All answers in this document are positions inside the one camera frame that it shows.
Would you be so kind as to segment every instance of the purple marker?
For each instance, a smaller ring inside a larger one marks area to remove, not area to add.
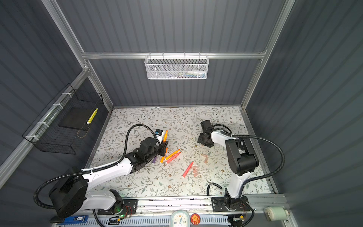
[[[158,156],[156,156],[155,158],[154,158],[154,160],[152,161],[152,163],[153,164],[155,164],[155,162],[156,162],[156,159],[158,158]]]

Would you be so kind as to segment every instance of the red marker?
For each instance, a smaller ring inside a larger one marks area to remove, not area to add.
[[[190,165],[188,166],[187,170],[184,172],[184,174],[183,174],[183,177],[184,178],[186,177],[186,175],[187,175],[188,171],[190,170],[190,168],[192,167],[193,163],[194,162],[190,163]]]
[[[179,154],[180,154],[181,152],[179,152],[179,153],[177,153],[176,155],[174,155],[173,157],[171,157],[171,158],[169,158],[169,160],[168,161],[166,161],[166,163],[170,163],[174,158],[176,158],[176,157],[178,157],[179,156]]]

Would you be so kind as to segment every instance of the orange marker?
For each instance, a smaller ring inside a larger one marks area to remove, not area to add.
[[[168,157],[166,157],[165,160],[168,160],[169,158],[173,157],[173,155],[176,154],[176,153],[178,153],[179,151],[180,151],[180,149],[174,151],[171,155],[169,155]]]
[[[168,161],[166,161],[166,163],[170,163],[174,158],[176,158],[176,157],[178,157],[179,156],[179,154],[180,154],[181,152],[179,152],[179,153],[177,153],[176,155],[174,155],[173,157],[171,157]]]
[[[160,164],[163,163],[163,161],[165,159],[165,155],[161,158]]]
[[[166,130],[166,132],[165,132],[165,136],[164,136],[164,140],[163,140],[163,142],[165,142],[166,141],[166,138],[168,137],[168,130]]]

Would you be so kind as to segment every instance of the table surface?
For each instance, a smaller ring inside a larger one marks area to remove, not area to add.
[[[208,148],[197,143],[201,133],[200,123],[209,119],[212,124],[227,125],[235,134],[247,134],[240,110],[234,107],[186,107],[186,108],[130,108],[114,109],[103,134],[100,145],[91,163],[96,167],[118,160],[124,150],[128,129],[137,123],[149,126],[152,130],[168,130],[168,154],[181,150],[181,154],[167,164],[151,162],[145,168],[114,178],[100,184],[93,190],[116,189],[122,197],[145,196],[186,196],[206,195],[207,181],[215,182],[224,189],[229,185],[231,170],[224,147],[216,144]],[[127,144],[127,152],[140,146],[141,140],[152,137],[144,127],[132,129]],[[208,161],[201,154],[208,155]],[[182,175],[191,162],[199,165],[199,175],[194,177],[189,171]],[[251,177],[263,175],[258,166]],[[224,194],[224,189],[211,187],[210,195]],[[253,181],[244,188],[245,194],[271,193],[265,179]]]

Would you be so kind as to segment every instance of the wire basket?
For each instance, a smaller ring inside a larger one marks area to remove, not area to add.
[[[203,80],[209,65],[205,58],[151,58],[145,57],[147,78],[151,80]]]
[[[38,129],[28,134],[28,128],[23,138],[40,151],[76,154],[98,117],[97,110],[103,105],[102,95],[72,89],[60,103],[53,105],[48,117],[36,123]]]

